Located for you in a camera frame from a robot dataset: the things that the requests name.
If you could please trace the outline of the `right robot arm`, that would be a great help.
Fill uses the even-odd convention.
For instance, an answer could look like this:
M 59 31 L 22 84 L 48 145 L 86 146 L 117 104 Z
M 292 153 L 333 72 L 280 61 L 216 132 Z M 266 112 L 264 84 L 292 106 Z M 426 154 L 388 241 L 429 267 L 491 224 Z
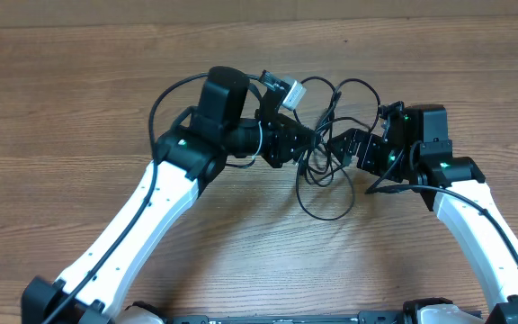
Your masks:
M 382 135 L 349 129 L 326 143 L 343 166 L 377 177 L 367 194 L 421 195 L 459 243 L 489 308 L 488 322 L 518 323 L 518 239 L 471 157 L 456 157 L 441 104 L 382 105 Z

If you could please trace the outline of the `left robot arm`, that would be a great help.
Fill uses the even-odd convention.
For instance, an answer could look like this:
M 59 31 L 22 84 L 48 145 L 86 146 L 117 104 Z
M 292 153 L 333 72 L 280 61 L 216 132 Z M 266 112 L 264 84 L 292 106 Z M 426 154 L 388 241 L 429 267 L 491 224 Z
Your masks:
M 317 143 L 313 130 L 280 112 L 298 106 L 306 92 L 299 81 L 222 66 L 201 79 L 199 102 L 160 137 L 149 137 L 152 160 L 98 239 L 54 282 L 36 277 L 25 288 L 22 322 L 114 322 L 158 243 L 228 157 L 262 157 L 280 168 Z

